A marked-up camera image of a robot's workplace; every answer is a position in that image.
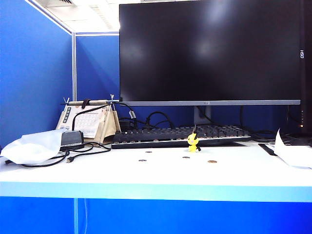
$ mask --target black mechanical keyboard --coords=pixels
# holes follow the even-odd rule
[[[187,137],[193,127],[151,130],[128,130],[116,133],[112,149],[188,146]],[[199,146],[222,145],[251,140],[248,131],[236,126],[197,126]]]

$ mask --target black monitor screen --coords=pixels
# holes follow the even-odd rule
[[[119,21],[122,101],[300,100],[300,0],[122,4]]]

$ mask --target yellow figurine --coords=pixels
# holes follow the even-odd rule
[[[198,149],[198,151],[201,151],[200,147],[197,146],[199,142],[199,139],[198,139],[198,136],[197,136],[197,132],[196,132],[196,125],[193,129],[193,132],[192,134],[190,134],[188,137],[187,137],[187,143],[189,143],[189,151],[190,152],[196,152],[196,149]]]

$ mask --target ceiling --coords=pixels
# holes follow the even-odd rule
[[[119,4],[175,0],[26,0],[76,33],[118,32]]]

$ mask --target desk surface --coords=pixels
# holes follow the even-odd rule
[[[199,153],[112,150],[35,169],[1,158],[0,196],[312,202],[312,170],[288,166],[253,142]]]

